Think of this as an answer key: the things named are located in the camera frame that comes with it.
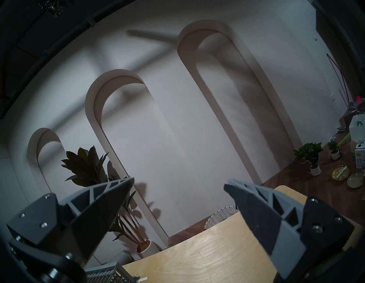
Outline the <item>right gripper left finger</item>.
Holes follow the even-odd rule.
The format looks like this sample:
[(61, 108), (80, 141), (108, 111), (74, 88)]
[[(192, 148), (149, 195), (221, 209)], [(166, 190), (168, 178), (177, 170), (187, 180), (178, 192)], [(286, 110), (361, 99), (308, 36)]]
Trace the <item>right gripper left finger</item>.
[(86, 264), (109, 231), (134, 184), (129, 177), (85, 187), (63, 200), (48, 193), (7, 222), (13, 238)]

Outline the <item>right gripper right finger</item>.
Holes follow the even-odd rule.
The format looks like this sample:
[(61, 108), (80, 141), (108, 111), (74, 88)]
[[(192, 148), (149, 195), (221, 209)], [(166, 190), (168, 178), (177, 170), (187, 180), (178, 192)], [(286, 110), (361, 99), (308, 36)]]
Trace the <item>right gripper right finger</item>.
[(224, 190), (277, 270), (273, 281), (320, 281), (345, 258), (354, 225), (316, 197), (301, 204), (263, 186), (229, 180)]

